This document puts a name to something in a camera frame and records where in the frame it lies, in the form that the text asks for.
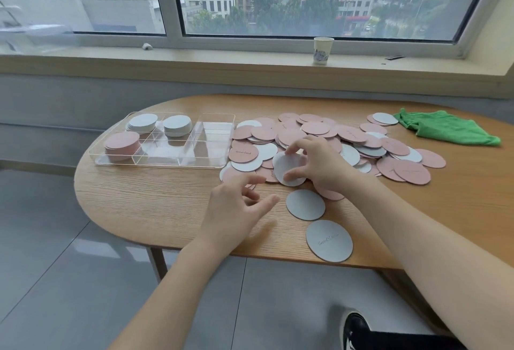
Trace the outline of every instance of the person's left hand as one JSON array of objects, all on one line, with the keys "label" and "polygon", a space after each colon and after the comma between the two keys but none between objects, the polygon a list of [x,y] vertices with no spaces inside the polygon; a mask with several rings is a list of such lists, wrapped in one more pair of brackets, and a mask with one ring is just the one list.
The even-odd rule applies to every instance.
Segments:
[{"label": "person's left hand", "polygon": [[227,257],[249,234],[254,225],[280,201],[276,194],[257,203],[247,203],[244,196],[258,201],[259,193],[245,187],[266,182],[258,175],[244,175],[215,187],[197,239],[213,251],[219,259]]}]

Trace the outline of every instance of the clear plastic tray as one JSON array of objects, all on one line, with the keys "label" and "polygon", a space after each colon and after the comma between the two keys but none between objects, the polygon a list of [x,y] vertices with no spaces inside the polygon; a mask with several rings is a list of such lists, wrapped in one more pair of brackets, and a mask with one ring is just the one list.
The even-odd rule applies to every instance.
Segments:
[{"label": "clear plastic tray", "polygon": [[[112,157],[105,154],[105,139],[126,131],[126,126],[133,117],[145,113],[157,115],[155,129],[150,133],[139,132],[141,148],[130,159],[112,161]],[[203,113],[196,119],[188,115],[193,122],[191,133],[179,138],[168,138],[164,134],[162,122],[178,114],[188,115],[180,112],[133,112],[104,132],[88,153],[97,165],[224,167],[228,160],[235,115]]]}]

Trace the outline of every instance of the gray wall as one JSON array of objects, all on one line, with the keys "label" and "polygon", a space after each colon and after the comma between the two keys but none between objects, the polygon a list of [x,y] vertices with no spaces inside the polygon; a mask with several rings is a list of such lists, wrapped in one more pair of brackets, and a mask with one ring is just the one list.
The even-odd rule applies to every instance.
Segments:
[{"label": "gray wall", "polygon": [[[0,159],[74,166],[101,131],[130,112],[208,93],[419,101],[514,123],[514,100],[0,75]],[[79,130],[19,126],[27,124]]]}]

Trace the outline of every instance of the hand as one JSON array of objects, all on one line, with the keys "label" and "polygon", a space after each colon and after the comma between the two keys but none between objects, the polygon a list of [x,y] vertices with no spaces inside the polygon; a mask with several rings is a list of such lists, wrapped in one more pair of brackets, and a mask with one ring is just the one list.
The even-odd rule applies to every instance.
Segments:
[{"label": "hand", "polygon": [[[227,257],[249,234],[254,225],[280,201],[276,194],[258,201],[259,193],[245,187],[266,182],[258,175],[244,175],[211,191],[203,223],[196,237],[206,243],[220,260]],[[252,202],[245,202],[248,197]]]},{"label": "hand", "polygon": [[287,147],[286,154],[291,155],[299,149],[303,149],[303,153],[307,155],[307,164],[288,171],[284,175],[286,181],[309,178],[320,187],[342,193],[343,180],[359,178],[362,175],[334,151],[325,138],[306,136]]}]

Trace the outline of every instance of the shoe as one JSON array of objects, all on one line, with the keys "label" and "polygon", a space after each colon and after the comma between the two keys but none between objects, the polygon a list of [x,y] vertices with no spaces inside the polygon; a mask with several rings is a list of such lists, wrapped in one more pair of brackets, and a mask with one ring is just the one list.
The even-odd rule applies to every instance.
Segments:
[{"label": "shoe", "polygon": [[352,345],[352,333],[355,331],[370,331],[368,322],[360,311],[354,308],[344,308],[339,325],[339,339],[343,350],[356,350]]}]

